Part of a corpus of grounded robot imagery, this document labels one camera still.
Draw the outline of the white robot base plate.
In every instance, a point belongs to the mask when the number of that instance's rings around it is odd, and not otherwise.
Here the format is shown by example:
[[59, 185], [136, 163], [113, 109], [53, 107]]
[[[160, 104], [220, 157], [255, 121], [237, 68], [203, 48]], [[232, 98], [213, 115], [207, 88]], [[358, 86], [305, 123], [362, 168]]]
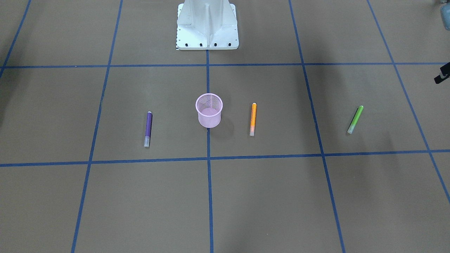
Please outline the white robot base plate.
[[228, 0], [185, 0], [177, 8], [177, 50], [239, 48], [236, 6]]

